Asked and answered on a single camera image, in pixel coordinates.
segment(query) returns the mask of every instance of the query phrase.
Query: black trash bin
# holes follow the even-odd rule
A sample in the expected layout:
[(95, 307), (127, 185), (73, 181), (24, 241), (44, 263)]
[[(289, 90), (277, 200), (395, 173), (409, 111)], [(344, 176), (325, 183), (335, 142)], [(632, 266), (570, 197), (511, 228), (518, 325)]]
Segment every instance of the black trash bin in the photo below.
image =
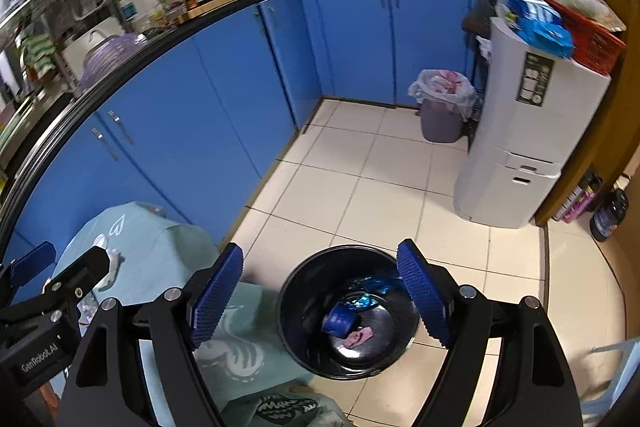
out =
[(345, 297), (348, 282), (369, 276), (399, 277), (396, 260), (376, 248), (342, 245), (316, 253), (284, 283), (278, 301), (279, 333), (291, 356), (308, 371), (333, 380), (372, 377), (411, 345), (420, 317), (404, 288), (376, 295), (380, 305), (359, 313), (361, 325), (370, 325), (374, 336), (362, 344), (356, 358), (351, 350), (344, 352), (339, 339), (321, 331), (326, 314)]

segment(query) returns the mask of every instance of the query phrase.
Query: black print on cloth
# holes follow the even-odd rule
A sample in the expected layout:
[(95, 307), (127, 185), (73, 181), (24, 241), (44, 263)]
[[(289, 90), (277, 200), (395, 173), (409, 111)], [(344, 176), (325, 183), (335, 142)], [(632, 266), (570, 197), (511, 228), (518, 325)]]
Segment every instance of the black print on cloth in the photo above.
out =
[(286, 425), (296, 416), (318, 407), (318, 402), (310, 398), (287, 398), (281, 394), (268, 394), (260, 399), (256, 414), (269, 423)]

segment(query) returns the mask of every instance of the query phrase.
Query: refrigerator label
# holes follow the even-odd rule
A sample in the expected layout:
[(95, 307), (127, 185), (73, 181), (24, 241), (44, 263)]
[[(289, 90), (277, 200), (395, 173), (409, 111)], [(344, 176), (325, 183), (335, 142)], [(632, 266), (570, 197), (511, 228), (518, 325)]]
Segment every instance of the refrigerator label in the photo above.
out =
[(554, 60), (552, 58), (527, 53), (516, 102), (542, 106), (553, 68)]

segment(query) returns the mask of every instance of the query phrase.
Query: white plastic bag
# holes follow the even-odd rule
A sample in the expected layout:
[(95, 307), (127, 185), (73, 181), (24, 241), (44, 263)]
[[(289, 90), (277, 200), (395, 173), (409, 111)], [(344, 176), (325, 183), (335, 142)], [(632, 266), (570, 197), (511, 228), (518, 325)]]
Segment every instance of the white plastic bag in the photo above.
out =
[(423, 100), (445, 102), (449, 110), (457, 106), (464, 121), (471, 117), (476, 103), (474, 86), (464, 74), (455, 71), (422, 70), (408, 92), (418, 103)]

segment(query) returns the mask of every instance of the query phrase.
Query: kitchen counter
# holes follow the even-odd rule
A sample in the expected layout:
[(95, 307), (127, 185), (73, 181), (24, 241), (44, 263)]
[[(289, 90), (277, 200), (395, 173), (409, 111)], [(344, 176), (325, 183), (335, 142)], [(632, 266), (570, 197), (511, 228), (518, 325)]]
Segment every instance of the kitchen counter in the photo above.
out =
[[(173, 28), (153, 39), (127, 62), (114, 70), (70, 104), (44, 131), (17, 171), (0, 207), (0, 251), (4, 252), (14, 226), (31, 192), (56, 154), (82, 123), (120, 87), (170, 49), (209, 25), (265, 0), (236, 0)], [(176, 89), (176, 102), (188, 100), (188, 93)]]

